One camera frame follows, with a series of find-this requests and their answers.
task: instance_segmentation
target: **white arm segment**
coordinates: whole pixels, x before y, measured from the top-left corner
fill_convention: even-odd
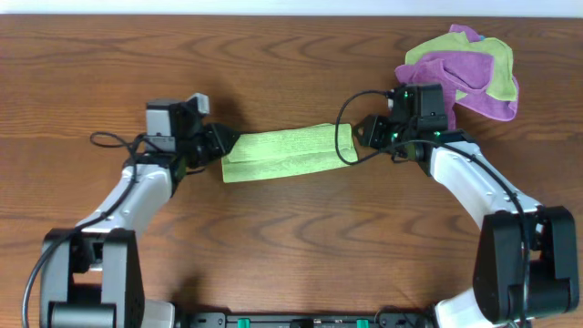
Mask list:
[[[128,166],[121,172],[121,180],[109,193],[97,210],[77,225],[95,219],[119,199],[131,180],[133,167]],[[105,220],[84,228],[83,232],[110,232],[124,228],[136,232],[139,238],[152,221],[154,214],[172,196],[172,179],[169,169],[155,164],[138,164],[138,180],[124,202]]]
[[[486,160],[480,148],[466,141],[448,143],[456,149],[473,154],[486,164],[504,183],[517,194],[524,212],[536,211],[540,203],[520,192],[500,172]],[[465,210],[482,229],[482,221],[487,214],[499,210],[517,213],[508,195],[482,168],[474,162],[444,148],[434,149],[431,156],[431,175],[435,181],[448,188]],[[496,327],[480,311],[474,289],[470,288],[456,297],[441,301],[435,307],[435,315],[440,328],[490,328]]]

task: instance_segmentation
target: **green indicator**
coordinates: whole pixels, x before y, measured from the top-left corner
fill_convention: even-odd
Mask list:
[[[251,320],[239,319],[237,321],[237,328],[251,328]]]
[[[368,320],[359,319],[356,321],[356,328],[369,328],[368,327]]]

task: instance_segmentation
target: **wood surface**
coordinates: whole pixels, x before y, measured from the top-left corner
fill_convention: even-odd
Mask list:
[[[146,101],[210,96],[241,131],[333,122],[353,93],[397,84],[407,50],[452,23],[514,50],[511,122],[456,108],[510,181],[577,220],[583,252],[581,20],[415,17],[0,15],[0,326],[53,227],[86,217],[127,154],[95,130],[145,130]],[[345,122],[385,111],[359,99]],[[479,230],[443,186],[388,156],[285,179],[224,184],[220,164],[179,186],[139,241],[149,298],[233,312],[424,308],[471,285]],[[579,267],[583,262],[579,256]],[[38,285],[31,320],[37,320]],[[583,311],[537,327],[583,325]]]

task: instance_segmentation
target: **pile of cloth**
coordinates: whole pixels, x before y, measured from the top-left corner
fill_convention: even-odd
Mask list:
[[[517,115],[512,49],[497,38],[452,25],[449,33],[409,50],[404,62],[395,70],[399,82],[442,85],[449,129],[455,129],[455,103],[501,121]]]

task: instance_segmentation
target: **light green towel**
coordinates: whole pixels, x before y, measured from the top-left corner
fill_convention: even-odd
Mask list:
[[[350,124],[341,124],[338,145],[345,159],[358,159]],[[345,167],[334,148],[334,125],[240,136],[222,159],[225,182],[283,178]]]
[[[512,49],[503,41],[495,37],[487,37],[483,41],[469,42],[464,32],[447,33],[409,50],[404,62],[407,65],[414,65],[425,54],[434,51],[473,51],[493,56],[494,76],[486,93],[497,100],[517,100],[517,87],[512,81],[512,65],[514,61]],[[465,94],[458,93],[455,98],[459,99],[461,97],[465,97]]]

